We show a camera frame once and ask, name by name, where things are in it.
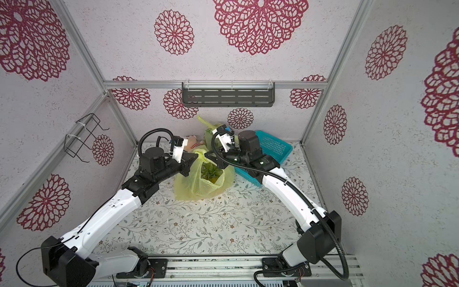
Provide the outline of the pineapple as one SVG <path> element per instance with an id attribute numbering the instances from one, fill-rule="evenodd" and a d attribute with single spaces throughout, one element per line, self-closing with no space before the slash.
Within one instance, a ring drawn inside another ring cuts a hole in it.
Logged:
<path id="1" fill-rule="evenodd" d="M 203 163 L 201 168 L 201 179 L 207 180 L 216 184 L 217 180 L 222 176 L 223 170 L 216 167 L 212 163 Z"/>

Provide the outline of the green avocado plastic bag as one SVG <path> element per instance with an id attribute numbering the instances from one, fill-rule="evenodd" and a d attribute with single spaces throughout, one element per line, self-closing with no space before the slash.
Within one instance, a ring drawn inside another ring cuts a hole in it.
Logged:
<path id="1" fill-rule="evenodd" d="M 220 123 L 217 123 L 217 124 L 211 124 L 209 123 L 208 121 L 204 120 L 201 116 L 197 116 L 199 122 L 201 122 L 202 124 L 204 124 L 206 126 L 206 130 L 204 132 L 204 143 L 205 143 L 205 146 L 202 146 L 200 147 L 200 149 L 202 150 L 205 150 L 205 151 L 212 151 L 212 137 L 213 137 L 213 134 L 214 132 L 216 132 L 216 129 L 223 125 L 223 124 L 220 124 Z M 221 151 L 223 150 L 222 148 L 222 145 L 219 141 L 219 139 L 215 139 L 215 146 L 217 149 L 220 149 Z"/>
<path id="2" fill-rule="evenodd" d="M 179 174 L 174 181 L 175 199 L 196 201 L 219 196 L 234 184 L 235 168 L 228 166 L 220 169 L 211 160 L 205 158 L 208 149 L 199 146 L 191 151 L 197 159 L 190 168 L 187 177 Z"/>

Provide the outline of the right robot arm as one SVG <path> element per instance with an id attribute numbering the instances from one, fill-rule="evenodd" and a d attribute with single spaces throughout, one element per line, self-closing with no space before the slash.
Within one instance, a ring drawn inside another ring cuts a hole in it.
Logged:
<path id="1" fill-rule="evenodd" d="M 239 143 L 234 132 L 223 125 L 213 130 L 209 157 L 218 166 L 244 169 L 270 190 L 292 213 L 301 237 L 280 253 L 280 259 L 293 267 L 303 262 L 318 263 L 336 250 L 344 255 L 340 244 L 341 219 L 336 212 L 327 212 L 310 200 L 287 176 L 280 163 L 263 152 L 257 134 L 252 130 L 240 133 Z"/>

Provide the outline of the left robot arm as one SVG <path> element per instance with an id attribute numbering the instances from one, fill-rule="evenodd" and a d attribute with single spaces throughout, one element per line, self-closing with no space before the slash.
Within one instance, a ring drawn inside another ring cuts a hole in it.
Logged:
<path id="1" fill-rule="evenodd" d="M 159 190 L 161 182 L 178 173 L 188 176 L 197 158 L 182 148 L 175 148 L 173 155 L 160 147 L 148 148 L 140 155 L 135 174 L 88 220 L 61 238 L 51 236 L 42 243 L 44 274 L 59 287 L 86 287 L 93 279 L 119 273 L 147 276 L 151 264 L 139 248 L 132 246 L 101 257 L 92 252 L 115 226 Z"/>

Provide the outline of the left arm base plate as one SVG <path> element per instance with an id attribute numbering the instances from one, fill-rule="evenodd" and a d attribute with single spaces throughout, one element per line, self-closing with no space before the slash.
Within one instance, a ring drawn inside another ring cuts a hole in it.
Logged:
<path id="1" fill-rule="evenodd" d="M 161 258 L 142 260 L 134 269 L 127 273 L 117 273 L 116 279 L 163 279 L 166 277 L 168 260 Z"/>

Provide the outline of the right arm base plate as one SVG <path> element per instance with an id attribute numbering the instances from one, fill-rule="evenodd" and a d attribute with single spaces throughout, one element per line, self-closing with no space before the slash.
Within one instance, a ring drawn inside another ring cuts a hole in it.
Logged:
<path id="1" fill-rule="evenodd" d="M 309 264 L 303 264 L 295 270 L 284 271 L 288 269 L 288 265 L 281 259 L 274 257 L 262 258 L 262 270 L 265 277 L 310 277 L 312 275 Z"/>

